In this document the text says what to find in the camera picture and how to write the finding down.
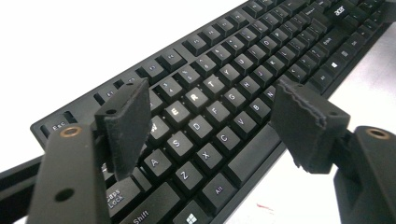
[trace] black keyboard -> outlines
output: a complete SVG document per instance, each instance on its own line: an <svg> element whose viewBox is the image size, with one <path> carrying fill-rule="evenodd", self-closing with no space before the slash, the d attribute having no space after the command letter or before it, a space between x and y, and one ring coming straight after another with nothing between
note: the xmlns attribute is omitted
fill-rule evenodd
<svg viewBox="0 0 396 224"><path fill-rule="evenodd" d="M144 154L121 182L103 167L112 221L224 222L285 150L269 122L276 83L329 97L386 30L383 2L247 1L31 130L45 147L52 132L91 124L117 89L145 77L152 130Z"/></svg>

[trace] acer logo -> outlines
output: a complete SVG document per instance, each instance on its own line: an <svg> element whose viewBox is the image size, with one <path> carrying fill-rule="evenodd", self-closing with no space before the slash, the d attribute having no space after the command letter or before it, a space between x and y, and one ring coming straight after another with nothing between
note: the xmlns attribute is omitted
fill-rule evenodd
<svg viewBox="0 0 396 224"><path fill-rule="evenodd" d="M334 14L336 16L341 15L341 13L343 13L345 11L344 6L340 6L337 10L334 11Z"/></svg>

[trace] space bar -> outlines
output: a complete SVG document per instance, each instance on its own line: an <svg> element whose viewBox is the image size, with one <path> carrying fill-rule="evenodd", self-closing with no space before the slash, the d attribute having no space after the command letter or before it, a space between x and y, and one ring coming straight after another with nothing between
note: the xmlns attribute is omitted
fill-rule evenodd
<svg viewBox="0 0 396 224"><path fill-rule="evenodd" d="M225 174L240 188L280 143L279 136L268 124L233 158Z"/></svg>

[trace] white table surface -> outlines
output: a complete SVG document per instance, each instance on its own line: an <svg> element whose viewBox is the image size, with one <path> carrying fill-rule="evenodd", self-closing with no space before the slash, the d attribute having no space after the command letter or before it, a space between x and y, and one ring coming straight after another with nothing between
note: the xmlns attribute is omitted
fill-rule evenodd
<svg viewBox="0 0 396 224"><path fill-rule="evenodd" d="M243 2L2 1L0 172L43 154L31 124ZM385 45L393 45L391 37ZM350 130L367 124L396 133L396 78L379 69L396 71L395 63L361 63L363 72L348 77L331 101L352 116ZM288 152L252 194L230 223L339 220L332 176L306 174Z"/></svg>

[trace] shift key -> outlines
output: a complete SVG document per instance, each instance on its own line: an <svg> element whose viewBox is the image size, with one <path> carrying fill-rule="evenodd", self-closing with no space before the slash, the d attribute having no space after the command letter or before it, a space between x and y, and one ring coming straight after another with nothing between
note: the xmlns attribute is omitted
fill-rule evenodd
<svg viewBox="0 0 396 224"><path fill-rule="evenodd" d="M121 223L158 223L169 217L181 203L180 197L168 183L160 185L148 198L139 204Z"/></svg>
<svg viewBox="0 0 396 224"><path fill-rule="evenodd" d="M238 188L242 187L279 143L280 139L275 130L266 125L230 161L225 168L225 174L231 178Z"/></svg>

